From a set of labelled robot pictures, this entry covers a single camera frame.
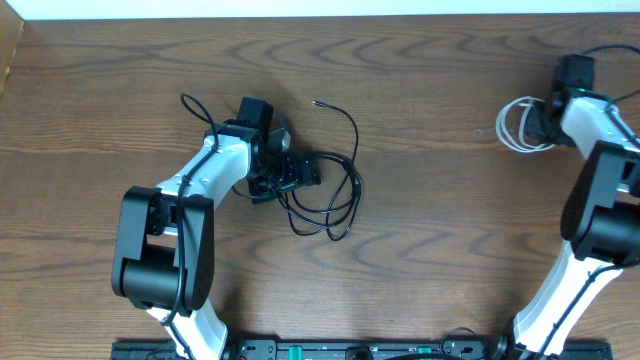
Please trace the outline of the brown cardboard sheet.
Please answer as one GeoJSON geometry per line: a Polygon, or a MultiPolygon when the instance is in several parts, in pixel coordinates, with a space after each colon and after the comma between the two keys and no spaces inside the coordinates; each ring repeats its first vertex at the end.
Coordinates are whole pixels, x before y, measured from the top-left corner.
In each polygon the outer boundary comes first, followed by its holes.
{"type": "Polygon", "coordinates": [[[0,11],[0,93],[4,94],[25,21],[6,0],[1,0],[0,11]]]}

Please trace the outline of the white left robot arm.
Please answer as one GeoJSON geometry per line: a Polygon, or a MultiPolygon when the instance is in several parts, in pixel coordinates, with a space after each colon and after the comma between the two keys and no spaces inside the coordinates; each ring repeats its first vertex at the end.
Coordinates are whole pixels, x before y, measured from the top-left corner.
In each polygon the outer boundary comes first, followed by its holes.
{"type": "Polygon", "coordinates": [[[213,120],[194,97],[182,104],[208,123],[201,149],[174,176],[124,195],[112,268],[113,292],[147,311],[186,359],[230,359],[229,330],[209,299],[214,276],[214,212],[240,180],[263,203],[319,184],[310,155],[289,148],[286,129],[270,129],[274,110],[242,99],[235,118],[213,120]]]}

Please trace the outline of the white back wall board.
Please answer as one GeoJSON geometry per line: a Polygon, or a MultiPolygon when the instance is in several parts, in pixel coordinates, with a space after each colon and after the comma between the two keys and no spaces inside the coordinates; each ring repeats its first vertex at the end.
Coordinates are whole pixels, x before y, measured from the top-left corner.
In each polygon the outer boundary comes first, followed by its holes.
{"type": "Polygon", "coordinates": [[[637,12],[639,0],[8,0],[25,20],[637,12]]]}

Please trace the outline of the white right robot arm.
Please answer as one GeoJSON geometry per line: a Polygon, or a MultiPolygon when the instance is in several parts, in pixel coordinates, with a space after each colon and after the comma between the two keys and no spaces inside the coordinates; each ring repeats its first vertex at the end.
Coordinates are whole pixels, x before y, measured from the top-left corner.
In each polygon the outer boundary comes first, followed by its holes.
{"type": "Polygon", "coordinates": [[[589,53],[563,56],[549,96],[525,106],[520,152],[557,145],[577,149],[585,163],[561,215],[562,247],[550,273],[512,320],[508,359],[557,359],[573,326],[607,284],[639,264],[639,138],[615,99],[594,90],[589,53]]]}

